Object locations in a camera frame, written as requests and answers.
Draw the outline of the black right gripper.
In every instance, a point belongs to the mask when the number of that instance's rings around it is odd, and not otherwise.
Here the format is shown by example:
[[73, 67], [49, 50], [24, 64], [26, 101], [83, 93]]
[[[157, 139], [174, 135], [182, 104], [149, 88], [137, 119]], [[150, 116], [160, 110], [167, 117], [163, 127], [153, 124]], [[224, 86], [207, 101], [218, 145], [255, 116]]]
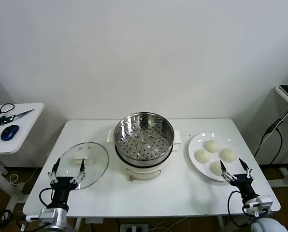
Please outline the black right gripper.
[[248, 165], [239, 158], [239, 162], [243, 169], [245, 170], [245, 174], [235, 174], [231, 175], [224, 163], [220, 160], [220, 167], [222, 170], [221, 176], [230, 183], [230, 185], [237, 187], [239, 189], [240, 195], [242, 197], [242, 201], [249, 201], [251, 199], [257, 198], [259, 195], [254, 191], [251, 184], [253, 182], [252, 169], [248, 167]]

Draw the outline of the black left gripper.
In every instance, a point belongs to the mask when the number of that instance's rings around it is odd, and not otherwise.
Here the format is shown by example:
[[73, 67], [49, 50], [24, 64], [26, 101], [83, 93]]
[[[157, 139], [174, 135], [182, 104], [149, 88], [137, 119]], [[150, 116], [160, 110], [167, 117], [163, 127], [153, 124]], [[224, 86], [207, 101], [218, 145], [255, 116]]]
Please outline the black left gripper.
[[60, 158], [53, 165], [52, 170], [48, 172], [50, 186], [54, 190], [53, 199], [49, 204], [50, 208], [68, 208], [67, 201], [70, 191], [75, 190], [77, 184], [80, 184], [86, 176], [84, 159], [82, 159], [79, 173], [74, 178], [57, 177], [59, 163]]

